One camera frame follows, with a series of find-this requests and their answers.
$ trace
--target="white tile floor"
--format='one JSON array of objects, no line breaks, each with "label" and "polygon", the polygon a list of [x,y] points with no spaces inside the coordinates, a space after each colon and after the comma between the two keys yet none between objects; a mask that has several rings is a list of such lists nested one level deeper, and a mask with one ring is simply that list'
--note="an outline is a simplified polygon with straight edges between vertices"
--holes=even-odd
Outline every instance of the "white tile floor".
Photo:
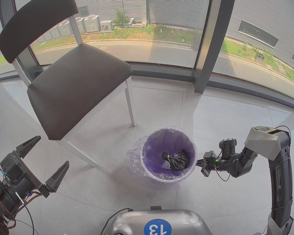
[{"label": "white tile floor", "polygon": [[[24,161],[43,183],[66,160],[70,168],[58,192],[28,205],[40,235],[100,234],[107,218],[130,207],[148,210],[190,209],[199,213],[213,234],[254,234],[267,225],[271,208],[267,160],[258,156],[249,174],[223,182],[215,172],[205,178],[200,168],[178,190],[150,190],[131,178],[125,154],[137,139],[167,125],[183,127],[193,136],[198,157],[219,151],[222,139],[236,138],[238,152],[251,127],[287,125],[294,129],[294,110],[232,91],[206,88],[193,94],[189,83],[133,78],[138,125],[133,127],[121,93],[74,137],[72,143],[98,162],[93,168],[55,141],[49,141],[20,80],[0,83],[0,158],[22,142],[42,139]],[[25,210],[17,219],[31,224]],[[11,234],[31,234],[20,222]]]}]

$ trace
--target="paved road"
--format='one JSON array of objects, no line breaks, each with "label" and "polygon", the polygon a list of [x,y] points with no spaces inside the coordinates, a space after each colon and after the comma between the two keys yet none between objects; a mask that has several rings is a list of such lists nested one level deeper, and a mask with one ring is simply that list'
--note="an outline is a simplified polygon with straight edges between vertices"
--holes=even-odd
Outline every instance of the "paved road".
[{"label": "paved road", "polygon": [[[91,45],[125,61],[142,61],[193,67],[197,56],[197,52],[190,49],[158,44],[100,43]],[[50,64],[72,48],[73,47],[43,51],[36,55],[40,64]],[[0,66],[0,74],[9,70],[13,70],[10,64]],[[219,56],[213,71],[252,81],[294,97],[294,85],[291,82],[238,60]]]}]

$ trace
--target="white chair frame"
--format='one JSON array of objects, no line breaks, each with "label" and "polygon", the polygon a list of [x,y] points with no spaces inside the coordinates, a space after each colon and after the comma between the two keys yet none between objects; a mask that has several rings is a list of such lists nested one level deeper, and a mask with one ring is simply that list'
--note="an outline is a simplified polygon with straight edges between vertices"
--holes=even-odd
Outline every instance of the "white chair frame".
[{"label": "white chair frame", "polygon": [[[71,28],[73,30],[74,37],[78,43],[78,45],[83,43],[82,37],[80,35],[78,25],[76,23],[75,17],[69,17],[69,22]],[[30,80],[26,76],[25,72],[15,59],[12,63],[15,70],[18,72],[20,78],[23,80],[24,84],[28,87],[30,85]],[[88,123],[101,109],[103,109],[108,103],[110,103],[115,97],[117,97],[121,92],[125,91],[128,109],[131,117],[131,123],[133,126],[137,125],[137,117],[135,111],[135,103],[133,96],[133,87],[132,87],[132,79],[129,77],[126,81],[120,84],[113,92],[111,92],[107,97],[105,97],[99,104],[97,104],[89,113],[84,116],[77,125],[73,127],[61,140],[57,140],[59,144],[68,149],[70,152],[89,163],[92,166],[96,166],[97,162],[84,154],[81,150],[75,147],[72,143],[70,143],[70,139],[74,133],[79,131],[86,123]]]}]

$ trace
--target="brown upholstered chair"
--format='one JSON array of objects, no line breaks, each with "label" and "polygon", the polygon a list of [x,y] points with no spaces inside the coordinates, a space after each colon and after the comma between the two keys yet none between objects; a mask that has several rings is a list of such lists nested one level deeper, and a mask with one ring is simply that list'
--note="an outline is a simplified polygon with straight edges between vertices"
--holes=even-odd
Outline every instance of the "brown upholstered chair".
[{"label": "brown upholstered chair", "polygon": [[[136,126],[132,68],[115,56],[83,43],[74,17],[77,13],[75,0],[31,0],[3,28],[0,50],[28,87],[29,100],[48,138],[96,166],[93,159],[70,143],[70,138],[122,91],[126,93],[131,122]],[[66,18],[78,46],[31,82],[18,63],[18,55]]]}]

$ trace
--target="black plastic bag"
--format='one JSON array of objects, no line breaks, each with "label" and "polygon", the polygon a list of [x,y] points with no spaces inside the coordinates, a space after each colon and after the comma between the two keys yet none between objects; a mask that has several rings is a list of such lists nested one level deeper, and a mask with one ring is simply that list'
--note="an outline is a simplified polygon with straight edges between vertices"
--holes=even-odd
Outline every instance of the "black plastic bag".
[{"label": "black plastic bag", "polygon": [[189,159],[184,149],[182,150],[182,152],[177,152],[173,155],[171,155],[169,152],[163,152],[161,158],[170,163],[171,170],[173,171],[186,169],[189,165]]}]

